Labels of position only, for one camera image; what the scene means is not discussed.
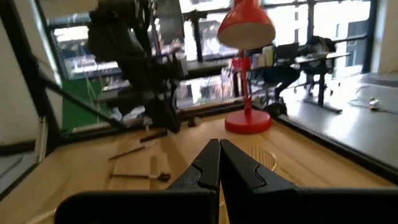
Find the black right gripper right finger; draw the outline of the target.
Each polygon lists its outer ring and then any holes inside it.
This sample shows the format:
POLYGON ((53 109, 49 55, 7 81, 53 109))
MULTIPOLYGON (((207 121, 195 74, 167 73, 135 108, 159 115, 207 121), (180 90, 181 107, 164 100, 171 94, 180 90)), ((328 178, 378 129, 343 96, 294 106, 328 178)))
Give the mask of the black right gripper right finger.
POLYGON ((229 140, 220 144, 231 224, 398 224, 398 188, 299 187, 229 140))

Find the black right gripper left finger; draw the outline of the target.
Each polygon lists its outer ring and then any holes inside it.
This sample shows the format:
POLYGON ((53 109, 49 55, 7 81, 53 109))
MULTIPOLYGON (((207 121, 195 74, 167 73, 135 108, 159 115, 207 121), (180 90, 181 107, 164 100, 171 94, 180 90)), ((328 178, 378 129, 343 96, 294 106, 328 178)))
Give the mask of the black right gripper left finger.
POLYGON ((184 173, 163 190, 86 191, 66 198, 54 224, 217 224, 220 154, 211 139, 184 173))

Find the thick fluffy grey makeup brush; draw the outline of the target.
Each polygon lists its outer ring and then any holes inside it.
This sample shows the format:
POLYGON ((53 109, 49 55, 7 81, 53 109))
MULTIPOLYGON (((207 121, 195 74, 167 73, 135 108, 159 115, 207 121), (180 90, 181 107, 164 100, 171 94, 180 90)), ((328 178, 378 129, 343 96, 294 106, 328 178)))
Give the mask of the thick fluffy grey makeup brush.
POLYGON ((161 172, 159 175, 142 175, 142 174, 111 174, 110 177, 132 178, 132 179, 149 179, 158 180, 160 182, 168 182, 171 179, 170 174, 161 172))

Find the slim black makeup brush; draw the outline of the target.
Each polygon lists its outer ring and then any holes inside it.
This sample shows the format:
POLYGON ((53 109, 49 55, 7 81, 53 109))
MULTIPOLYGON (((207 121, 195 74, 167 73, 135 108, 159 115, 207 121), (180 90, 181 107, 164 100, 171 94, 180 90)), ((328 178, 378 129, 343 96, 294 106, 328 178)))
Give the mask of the slim black makeup brush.
POLYGON ((168 135, 168 131, 165 129, 165 130, 158 131, 154 134, 150 134, 146 137, 140 138, 139 142, 144 143, 144 142, 148 142, 148 141, 152 141, 152 140, 155 140, 158 138, 165 137, 167 135, 168 135))

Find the black makeup brush silver ferrule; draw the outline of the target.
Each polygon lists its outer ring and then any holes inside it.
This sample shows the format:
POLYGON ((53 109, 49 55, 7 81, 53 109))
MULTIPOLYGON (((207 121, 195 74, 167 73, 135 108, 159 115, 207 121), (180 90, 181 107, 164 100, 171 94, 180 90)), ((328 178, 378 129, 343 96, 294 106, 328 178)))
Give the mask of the black makeup brush silver ferrule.
POLYGON ((136 152, 140 152, 140 151, 142 151, 144 149, 148 149, 148 148, 153 147, 153 146, 155 146, 155 144, 140 146, 140 147, 137 147, 137 148, 132 149, 130 151, 126 151, 126 152, 123 152, 121 154, 118 154, 118 155, 115 155, 113 157, 110 157, 108 160, 112 161, 112 160, 115 160, 115 159, 119 159, 120 157, 124 157, 124 156, 130 155, 130 154, 134 154, 136 152))

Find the red desk lamp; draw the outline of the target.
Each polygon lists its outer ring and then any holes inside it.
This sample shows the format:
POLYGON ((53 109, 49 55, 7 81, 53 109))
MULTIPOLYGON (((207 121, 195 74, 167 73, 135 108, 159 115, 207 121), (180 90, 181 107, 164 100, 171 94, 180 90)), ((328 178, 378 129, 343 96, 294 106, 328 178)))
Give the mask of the red desk lamp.
POLYGON ((251 60, 245 51, 268 45, 275 39, 275 28, 268 14, 260 8, 259 0, 234 0, 227 13, 217 38, 227 47, 239 50, 239 68, 243 82, 244 109, 225 118, 227 131, 236 134, 257 134, 271 127, 271 116, 265 111, 252 109, 247 71, 251 60))

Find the dark background desk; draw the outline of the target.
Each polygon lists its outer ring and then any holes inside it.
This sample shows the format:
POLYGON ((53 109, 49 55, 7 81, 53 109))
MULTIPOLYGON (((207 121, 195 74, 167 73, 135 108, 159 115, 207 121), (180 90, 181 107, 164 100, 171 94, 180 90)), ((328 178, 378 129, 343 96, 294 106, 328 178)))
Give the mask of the dark background desk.
POLYGON ((349 55, 351 55, 351 53, 338 54, 332 52, 327 54, 315 54, 313 57, 297 57, 295 61, 300 65, 301 71, 304 71, 307 75, 307 81, 295 86, 294 93, 296 93, 298 87, 304 86, 307 93, 306 97, 303 99, 304 103, 315 105, 328 111, 340 114, 342 109, 324 104, 324 93, 325 89, 327 88, 327 84, 325 83, 325 75, 327 73, 333 73, 334 69, 334 63, 331 64, 331 68, 329 68, 326 63, 329 60, 334 62, 334 60, 337 58, 347 57, 349 55), (317 100, 314 100, 312 95, 312 90, 315 85, 318 85, 317 100))

